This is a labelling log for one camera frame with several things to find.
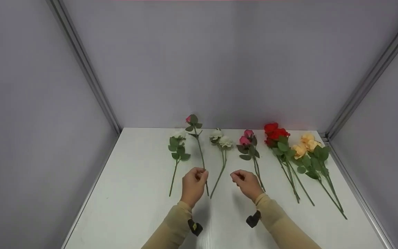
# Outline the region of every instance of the pink rose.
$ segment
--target pink rose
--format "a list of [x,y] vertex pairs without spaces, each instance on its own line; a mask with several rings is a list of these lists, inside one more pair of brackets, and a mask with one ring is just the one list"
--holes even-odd
[[251,144],[250,140],[248,140],[248,138],[245,137],[245,136],[240,137],[239,143],[241,145],[249,145],[249,144]]
[[244,136],[245,137],[252,137],[254,135],[254,132],[252,130],[245,130],[244,131]]

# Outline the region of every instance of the beige sleeve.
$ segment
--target beige sleeve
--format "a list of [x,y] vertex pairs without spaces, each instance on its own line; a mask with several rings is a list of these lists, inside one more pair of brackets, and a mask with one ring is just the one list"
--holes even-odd
[[320,249],[320,247],[304,233],[275,200],[267,194],[261,194],[255,201],[260,211],[261,222],[270,232],[280,249]]
[[191,208],[185,202],[174,205],[142,249],[177,249],[190,232]]

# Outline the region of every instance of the finger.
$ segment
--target finger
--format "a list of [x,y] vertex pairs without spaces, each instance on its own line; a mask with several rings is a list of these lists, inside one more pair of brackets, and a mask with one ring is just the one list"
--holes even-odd
[[251,173],[251,172],[240,169],[240,170],[236,170],[236,171],[233,172],[232,174],[236,174],[236,175],[240,175],[240,176],[245,177],[245,176],[248,175],[249,173]]
[[204,185],[205,185],[207,179],[208,179],[208,171],[205,170],[204,173],[202,173],[202,176],[201,176],[199,182],[200,182],[201,184],[204,184]]
[[237,184],[237,186],[241,186],[242,184],[244,184],[243,180],[240,179],[240,177],[236,174],[236,173],[231,173],[231,178],[233,180],[234,183]]
[[198,173],[203,173],[204,171],[205,169],[203,168],[194,167],[187,173],[187,175],[194,175],[196,177]]

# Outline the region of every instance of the white table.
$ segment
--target white table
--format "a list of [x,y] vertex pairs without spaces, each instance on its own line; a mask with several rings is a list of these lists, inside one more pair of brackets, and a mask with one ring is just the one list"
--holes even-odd
[[[197,143],[188,137],[188,162],[181,162],[175,177],[172,197],[169,188],[174,160],[167,148],[175,129],[125,128],[87,202],[79,221],[65,246],[66,249],[139,249],[159,226],[181,194],[181,178],[193,166],[201,167]],[[221,154],[211,145],[204,129],[200,136],[205,165],[210,172],[211,190],[221,170]],[[238,142],[243,130],[223,130]],[[277,159],[263,143],[264,132],[258,137],[259,168],[267,194],[284,208],[287,214],[324,249],[383,249],[378,236],[368,222],[333,159],[327,168],[343,205],[345,220],[319,183],[300,175],[300,180],[316,206],[312,206],[297,184],[301,197],[298,204]],[[289,131],[290,145],[298,142],[304,131]],[[312,132],[321,141],[316,131]],[[254,171],[252,161],[239,158],[234,148],[213,199],[206,194],[193,210],[193,217],[204,227],[198,238],[190,234],[181,248],[185,249],[272,249],[277,245],[259,223],[250,228],[245,219],[256,211],[232,182],[229,174],[237,169]]]

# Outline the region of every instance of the white wall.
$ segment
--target white wall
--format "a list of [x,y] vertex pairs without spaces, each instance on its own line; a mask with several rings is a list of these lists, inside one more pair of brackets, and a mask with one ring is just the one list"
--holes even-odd
[[398,248],[398,55],[333,145]]
[[398,0],[65,0],[124,127],[325,131],[398,31]]
[[59,248],[114,141],[46,1],[0,0],[0,248]]

